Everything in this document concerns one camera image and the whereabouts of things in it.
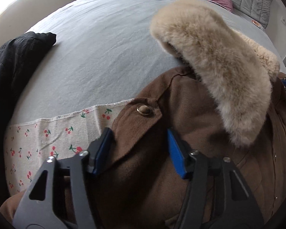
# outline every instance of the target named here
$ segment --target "gray bed sheet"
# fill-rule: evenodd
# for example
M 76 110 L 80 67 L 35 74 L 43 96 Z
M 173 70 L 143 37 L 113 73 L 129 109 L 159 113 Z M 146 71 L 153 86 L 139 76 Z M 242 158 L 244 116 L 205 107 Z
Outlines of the gray bed sheet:
M 181 65 L 149 34 L 153 15 L 175 0 L 76 0 L 29 31 L 57 34 L 57 43 L 24 89 L 10 124 L 51 118 L 134 98 L 163 72 Z M 279 54 L 268 36 L 226 9 L 203 1 L 226 23 Z

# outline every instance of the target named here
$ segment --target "brown button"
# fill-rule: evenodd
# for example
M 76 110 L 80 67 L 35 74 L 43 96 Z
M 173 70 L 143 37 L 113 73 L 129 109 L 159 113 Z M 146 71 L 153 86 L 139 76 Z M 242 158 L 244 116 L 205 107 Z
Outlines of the brown button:
M 152 113 L 152 110 L 144 104 L 139 105 L 137 107 L 137 111 L 139 112 L 140 115 L 143 115 L 143 116 L 147 116 Z

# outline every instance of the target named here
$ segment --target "beige fur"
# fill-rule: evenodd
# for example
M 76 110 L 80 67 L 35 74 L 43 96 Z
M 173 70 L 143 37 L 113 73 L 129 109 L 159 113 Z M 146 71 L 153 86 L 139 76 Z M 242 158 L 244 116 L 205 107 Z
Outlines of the beige fur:
M 226 131 L 237 147 L 256 139 L 266 118 L 279 70 L 276 56 L 231 30 L 197 0 L 179 0 L 153 17 L 151 35 L 168 53 L 181 56 L 201 77 L 218 104 Z

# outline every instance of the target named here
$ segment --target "cherry print fabric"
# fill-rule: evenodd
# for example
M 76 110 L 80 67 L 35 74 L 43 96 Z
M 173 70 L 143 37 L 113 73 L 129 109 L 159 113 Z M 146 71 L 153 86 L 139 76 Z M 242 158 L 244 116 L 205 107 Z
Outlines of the cherry print fabric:
M 46 158 L 72 157 L 88 148 L 131 100 L 96 105 L 71 114 L 8 126 L 4 137 L 5 176 L 11 195 L 26 189 Z

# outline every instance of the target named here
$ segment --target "bed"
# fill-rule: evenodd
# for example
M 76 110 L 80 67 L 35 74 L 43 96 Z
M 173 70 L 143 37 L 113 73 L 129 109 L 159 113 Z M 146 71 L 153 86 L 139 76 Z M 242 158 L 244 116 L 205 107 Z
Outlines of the bed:
M 123 106 L 161 73 L 183 63 L 149 34 L 152 16 L 175 0 L 76 0 L 29 31 L 57 34 L 23 91 L 5 134 L 11 194 L 25 189 L 49 155 L 69 157 L 88 147 Z M 274 52 L 266 33 L 239 10 L 203 2 L 224 21 Z

